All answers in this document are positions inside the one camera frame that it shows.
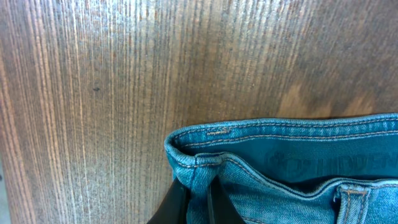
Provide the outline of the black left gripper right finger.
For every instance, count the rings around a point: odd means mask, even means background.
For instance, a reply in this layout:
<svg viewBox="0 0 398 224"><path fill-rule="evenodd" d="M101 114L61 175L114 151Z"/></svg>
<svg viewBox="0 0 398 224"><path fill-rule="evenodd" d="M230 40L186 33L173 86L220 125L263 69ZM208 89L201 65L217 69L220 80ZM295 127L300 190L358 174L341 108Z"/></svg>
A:
<svg viewBox="0 0 398 224"><path fill-rule="evenodd" d="M210 224L245 224L216 176L208 187L207 203Z"/></svg>

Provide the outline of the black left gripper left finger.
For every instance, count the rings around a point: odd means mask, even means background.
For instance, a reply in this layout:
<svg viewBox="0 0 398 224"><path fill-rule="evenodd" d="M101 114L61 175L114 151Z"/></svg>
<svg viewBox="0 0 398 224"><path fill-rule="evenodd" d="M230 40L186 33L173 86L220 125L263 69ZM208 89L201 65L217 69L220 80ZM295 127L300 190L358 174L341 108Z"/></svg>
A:
<svg viewBox="0 0 398 224"><path fill-rule="evenodd" d="M175 179L147 224L186 224L189 200L189 189Z"/></svg>

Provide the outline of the light blue denim jeans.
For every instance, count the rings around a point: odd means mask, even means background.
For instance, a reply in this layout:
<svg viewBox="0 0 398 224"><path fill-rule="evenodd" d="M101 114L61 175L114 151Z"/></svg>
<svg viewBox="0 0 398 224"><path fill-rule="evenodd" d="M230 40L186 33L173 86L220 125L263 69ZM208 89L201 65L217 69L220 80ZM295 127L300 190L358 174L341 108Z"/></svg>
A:
<svg viewBox="0 0 398 224"><path fill-rule="evenodd" d="M165 152L207 223L219 177L246 223L396 223L397 115L250 119L172 132Z"/></svg>

